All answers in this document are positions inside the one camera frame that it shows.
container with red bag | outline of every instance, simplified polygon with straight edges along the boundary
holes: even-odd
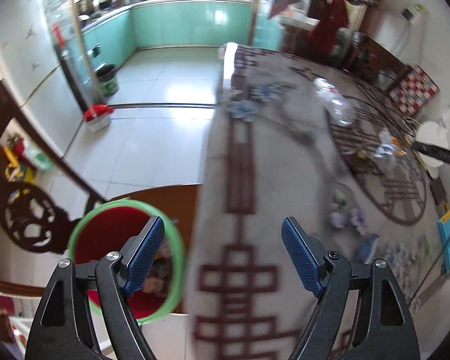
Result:
[[[93,104],[83,115],[83,120],[90,132],[97,132],[110,125],[112,122],[110,115],[113,111],[114,109],[110,105]]]

clear plastic bottle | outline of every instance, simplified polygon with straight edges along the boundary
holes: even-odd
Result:
[[[315,79],[317,96],[340,126],[349,126],[355,120],[355,110],[352,105],[325,79]]]

countertop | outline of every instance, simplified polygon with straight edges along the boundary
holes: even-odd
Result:
[[[82,32],[86,32],[91,30],[92,28],[98,26],[99,24],[112,19],[113,17],[126,12],[131,9],[145,7],[147,5],[155,5],[155,4],[167,4],[167,3],[177,3],[177,2],[217,2],[217,3],[229,3],[229,4],[252,4],[252,0],[147,0],[140,1],[138,3],[133,3],[126,5],[124,7],[112,9],[106,14],[102,15],[98,19],[93,20],[91,23],[87,24],[84,28],[82,28]]]

white wall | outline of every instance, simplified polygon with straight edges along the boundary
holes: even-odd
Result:
[[[406,24],[401,12],[415,3],[425,5],[429,13],[421,24],[412,28],[410,43],[399,59],[412,66],[419,64],[438,85],[440,93],[421,115],[437,120],[450,105],[450,8],[445,0],[384,0],[385,12],[374,38],[391,51]],[[423,56],[420,56],[421,43]]]

white container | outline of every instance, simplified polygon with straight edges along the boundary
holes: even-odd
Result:
[[[97,132],[100,131],[102,128],[105,128],[110,125],[112,122],[112,118],[110,114],[101,115],[93,118],[91,121],[86,122],[88,130],[90,132]]]

